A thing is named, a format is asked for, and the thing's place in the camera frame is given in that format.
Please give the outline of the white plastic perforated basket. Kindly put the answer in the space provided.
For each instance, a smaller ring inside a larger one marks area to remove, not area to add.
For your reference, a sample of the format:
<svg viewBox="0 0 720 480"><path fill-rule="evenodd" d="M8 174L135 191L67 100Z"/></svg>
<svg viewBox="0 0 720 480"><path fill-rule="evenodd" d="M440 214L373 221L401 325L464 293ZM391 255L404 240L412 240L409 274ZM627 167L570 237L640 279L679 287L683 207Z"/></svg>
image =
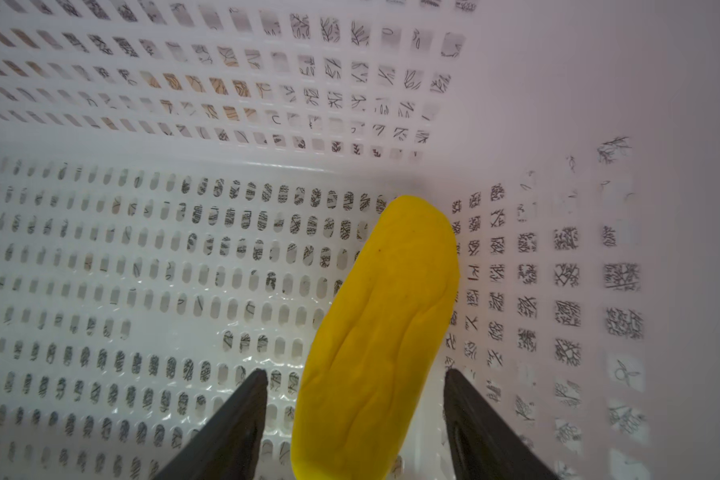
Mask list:
<svg viewBox="0 0 720 480"><path fill-rule="evenodd" d="M380 215L460 290L454 368L561 479L720 479L720 1L0 1L0 479L152 479L304 364Z"/></svg>

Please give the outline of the yellow bell pepper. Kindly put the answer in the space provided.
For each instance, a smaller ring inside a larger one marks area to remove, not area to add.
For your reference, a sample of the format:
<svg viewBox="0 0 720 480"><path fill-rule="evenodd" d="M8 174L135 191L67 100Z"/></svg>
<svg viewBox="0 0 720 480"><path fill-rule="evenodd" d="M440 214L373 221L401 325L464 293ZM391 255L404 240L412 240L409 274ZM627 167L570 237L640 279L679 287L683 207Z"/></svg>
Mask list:
<svg viewBox="0 0 720 480"><path fill-rule="evenodd" d="M294 414L298 479L383 479L404 444L459 288L447 217L401 196L380 215L310 346Z"/></svg>

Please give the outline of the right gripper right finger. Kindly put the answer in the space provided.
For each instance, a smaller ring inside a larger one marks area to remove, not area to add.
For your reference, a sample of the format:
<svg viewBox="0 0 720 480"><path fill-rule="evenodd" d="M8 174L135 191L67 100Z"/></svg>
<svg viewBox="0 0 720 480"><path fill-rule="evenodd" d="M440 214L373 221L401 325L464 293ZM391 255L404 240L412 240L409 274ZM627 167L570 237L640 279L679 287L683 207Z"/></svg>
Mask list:
<svg viewBox="0 0 720 480"><path fill-rule="evenodd" d="M557 479L461 371L447 371L443 396L457 480Z"/></svg>

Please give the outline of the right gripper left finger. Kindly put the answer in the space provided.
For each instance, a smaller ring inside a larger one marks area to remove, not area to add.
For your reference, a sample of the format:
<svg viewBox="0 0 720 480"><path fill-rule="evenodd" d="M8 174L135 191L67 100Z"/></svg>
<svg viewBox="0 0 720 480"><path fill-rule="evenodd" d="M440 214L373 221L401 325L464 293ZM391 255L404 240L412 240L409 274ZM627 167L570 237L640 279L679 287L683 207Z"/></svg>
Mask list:
<svg viewBox="0 0 720 480"><path fill-rule="evenodd" d="M251 372L156 479L252 480L265 430L267 386L264 370Z"/></svg>

